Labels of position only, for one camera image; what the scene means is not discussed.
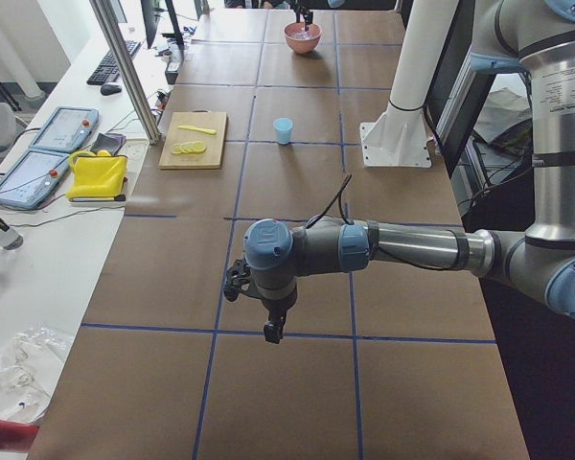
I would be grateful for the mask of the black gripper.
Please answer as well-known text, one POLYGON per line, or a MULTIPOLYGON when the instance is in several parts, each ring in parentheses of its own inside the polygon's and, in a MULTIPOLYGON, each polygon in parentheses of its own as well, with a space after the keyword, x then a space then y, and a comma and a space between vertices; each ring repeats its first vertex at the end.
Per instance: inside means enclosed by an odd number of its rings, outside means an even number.
POLYGON ((313 21, 313 12, 311 10, 310 0, 290 0, 290 8, 294 11, 296 21, 304 22, 304 31, 310 29, 313 21))
POLYGON ((283 339, 283 328, 287 320, 288 310, 272 308, 264 324, 264 340, 269 343, 280 343, 283 339))

